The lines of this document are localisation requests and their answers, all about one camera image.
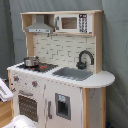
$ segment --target oven window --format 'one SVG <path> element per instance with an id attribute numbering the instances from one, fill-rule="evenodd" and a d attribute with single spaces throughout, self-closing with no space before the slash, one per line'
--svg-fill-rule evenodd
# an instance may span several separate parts
<path id="1" fill-rule="evenodd" d="M 76 17 L 61 18 L 61 21 L 62 21 L 62 29 L 77 29 Z"/>
<path id="2" fill-rule="evenodd" d="M 20 115 L 25 115 L 31 120 L 38 122 L 37 102 L 33 99 L 19 95 Z"/>

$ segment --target sink basin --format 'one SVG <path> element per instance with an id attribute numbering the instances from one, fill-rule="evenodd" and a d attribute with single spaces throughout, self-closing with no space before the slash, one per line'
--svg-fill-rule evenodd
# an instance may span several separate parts
<path id="1" fill-rule="evenodd" d="M 58 77 L 64 77 L 67 79 L 82 81 L 93 75 L 93 73 L 86 70 L 64 67 L 53 72 L 53 75 Z"/>

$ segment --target tile backsplash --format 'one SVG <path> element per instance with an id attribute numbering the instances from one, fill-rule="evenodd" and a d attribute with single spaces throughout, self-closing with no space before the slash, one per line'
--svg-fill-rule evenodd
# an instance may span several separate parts
<path id="1" fill-rule="evenodd" d="M 76 35 L 36 34 L 34 38 L 34 55 L 39 56 L 41 62 L 76 67 L 79 53 L 88 50 L 94 57 L 95 37 Z M 94 70 L 90 57 L 82 56 L 82 62 L 87 62 L 87 69 Z"/>

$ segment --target range hood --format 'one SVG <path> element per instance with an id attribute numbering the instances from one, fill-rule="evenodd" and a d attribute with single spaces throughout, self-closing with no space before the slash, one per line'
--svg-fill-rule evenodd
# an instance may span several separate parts
<path id="1" fill-rule="evenodd" d="M 53 28 L 44 23 L 44 15 L 36 15 L 36 23 L 26 27 L 25 32 L 53 33 Z"/>

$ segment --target wooden floor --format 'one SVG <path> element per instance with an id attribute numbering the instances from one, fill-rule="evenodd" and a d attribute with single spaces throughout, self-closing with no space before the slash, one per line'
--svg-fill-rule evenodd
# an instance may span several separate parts
<path id="1" fill-rule="evenodd" d="M 0 128 L 7 125 L 12 120 L 11 101 L 0 102 Z"/>

